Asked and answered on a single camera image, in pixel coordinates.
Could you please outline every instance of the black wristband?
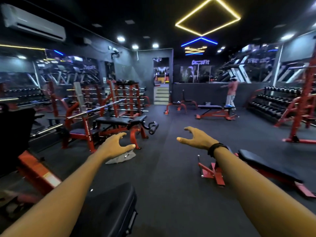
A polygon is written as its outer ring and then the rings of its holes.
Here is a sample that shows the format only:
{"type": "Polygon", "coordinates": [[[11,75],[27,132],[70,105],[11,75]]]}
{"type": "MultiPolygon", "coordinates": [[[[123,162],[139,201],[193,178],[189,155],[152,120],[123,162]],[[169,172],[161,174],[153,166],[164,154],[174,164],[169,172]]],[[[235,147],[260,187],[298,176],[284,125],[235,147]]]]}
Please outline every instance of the black wristband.
{"type": "Polygon", "coordinates": [[[207,152],[207,154],[210,155],[211,157],[214,157],[214,151],[215,151],[215,149],[218,148],[218,147],[221,147],[221,146],[222,146],[222,147],[225,147],[227,150],[229,150],[226,145],[224,145],[224,144],[222,144],[222,143],[216,143],[216,144],[212,145],[212,146],[209,148],[209,151],[207,152]]]}

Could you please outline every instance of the ceiling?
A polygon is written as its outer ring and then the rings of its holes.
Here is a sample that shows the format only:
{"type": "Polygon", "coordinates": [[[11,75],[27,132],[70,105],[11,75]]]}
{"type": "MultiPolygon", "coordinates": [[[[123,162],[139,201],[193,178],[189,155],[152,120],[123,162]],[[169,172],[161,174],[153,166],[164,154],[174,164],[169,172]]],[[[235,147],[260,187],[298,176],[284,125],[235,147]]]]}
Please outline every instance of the ceiling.
{"type": "MultiPolygon", "coordinates": [[[[118,35],[122,35],[126,39],[123,45],[129,49],[135,43],[140,50],[152,49],[152,43],[156,42],[159,48],[174,48],[175,56],[181,57],[184,56],[184,47],[180,46],[199,36],[175,24],[205,0],[29,1],[114,42],[117,42],[118,35]],[[128,25],[126,20],[133,20],[135,24],[128,25]]],[[[205,36],[218,42],[217,46],[202,41],[194,45],[207,45],[206,55],[215,55],[222,46],[227,47],[221,53],[225,55],[250,43],[277,42],[287,32],[302,33],[316,22],[316,9],[310,9],[316,0],[223,1],[241,16],[241,20],[205,36]]],[[[182,24],[205,33],[231,20],[232,16],[222,6],[211,1],[182,24]]]]}

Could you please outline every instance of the forearm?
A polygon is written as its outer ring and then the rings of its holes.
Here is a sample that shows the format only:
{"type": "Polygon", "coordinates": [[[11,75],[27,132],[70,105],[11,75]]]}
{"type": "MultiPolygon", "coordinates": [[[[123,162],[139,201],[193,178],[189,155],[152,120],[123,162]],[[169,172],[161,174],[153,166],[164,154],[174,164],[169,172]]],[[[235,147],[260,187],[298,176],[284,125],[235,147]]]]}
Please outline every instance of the forearm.
{"type": "Polygon", "coordinates": [[[91,158],[18,219],[1,237],[68,237],[102,160],[91,158]]]}
{"type": "Polygon", "coordinates": [[[214,156],[262,236],[316,236],[316,216],[224,147],[214,156]]]}

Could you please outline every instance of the black rubber floor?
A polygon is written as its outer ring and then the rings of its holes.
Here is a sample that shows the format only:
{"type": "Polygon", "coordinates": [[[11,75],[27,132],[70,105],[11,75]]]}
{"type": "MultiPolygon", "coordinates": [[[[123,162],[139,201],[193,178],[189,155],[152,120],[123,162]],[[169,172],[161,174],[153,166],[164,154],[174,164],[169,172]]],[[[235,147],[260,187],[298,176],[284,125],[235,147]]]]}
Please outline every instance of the black rubber floor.
{"type": "MultiPolygon", "coordinates": [[[[284,143],[290,127],[275,128],[264,119],[246,110],[238,111],[240,118],[196,120],[194,114],[203,110],[189,110],[187,114],[171,107],[164,115],[165,106],[149,108],[148,121],[160,126],[155,135],[142,140],[136,157],[114,165],[103,165],[95,177],[89,195],[97,195],[121,183],[130,181],[137,192],[139,215],[132,236],[258,236],[259,234],[243,213],[229,183],[218,187],[214,180],[200,177],[197,155],[205,164],[212,160],[205,151],[181,145],[176,137],[190,138],[183,130],[193,126],[230,146],[233,151],[246,149],[265,159],[293,168],[316,192],[316,145],[284,143]]],[[[301,138],[316,139],[316,128],[302,129],[301,138]]],[[[128,144],[126,137],[122,145],[128,144]]],[[[66,178],[89,155],[84,141],[74,142],[62,150],[57,144],[42,153],[53,171],[66,178]]],[[[316,213],[314,200],[301,197],[294,189],[278,184],[291,196],[316,213]]]]}

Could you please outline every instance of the blue led light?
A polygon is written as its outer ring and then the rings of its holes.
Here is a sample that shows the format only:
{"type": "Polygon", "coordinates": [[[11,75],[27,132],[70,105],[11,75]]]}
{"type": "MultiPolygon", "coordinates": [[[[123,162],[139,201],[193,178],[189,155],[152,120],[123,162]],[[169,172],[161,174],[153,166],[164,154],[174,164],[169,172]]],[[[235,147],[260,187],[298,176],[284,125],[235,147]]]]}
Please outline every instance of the blue led light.
{"type": "Polygon", "coordinates": [[[203,55],[203,53],[190,53],[190,54],[186,54],[186,55],[203,55]]]}
{"type": "Polygon", "coordinates": [[[195,39],[195,40],[193,40],[193,41],[190,41],[190,42],[188,42],[188,43],[185,43],[185,44],[183,44],[183,45],[181,45],[181,46],[186,46],[187,44],[190,44],[190,43],[196,42],[196,41],[198,41],[198,40],[204,40],[204,41],[207,41],[207,42],[213,43],[213,44],[215,44],[215,45],[217,45],[217,44],[218,44],[218,43],[217,43],[217,42],[215,42],[215,41],[211,41],[211,40],[206,39],[206,38],[204,38],[204,37],[200,37],[200,38],[198,38],[198,39],[195,39]]]}
{"type": "Polygon", "coordinates": [[[64,55],[63,53],[59,52],[59,51],[56,51],[54,50],[56,53],[58,53],[59,55],[64,55]]]}

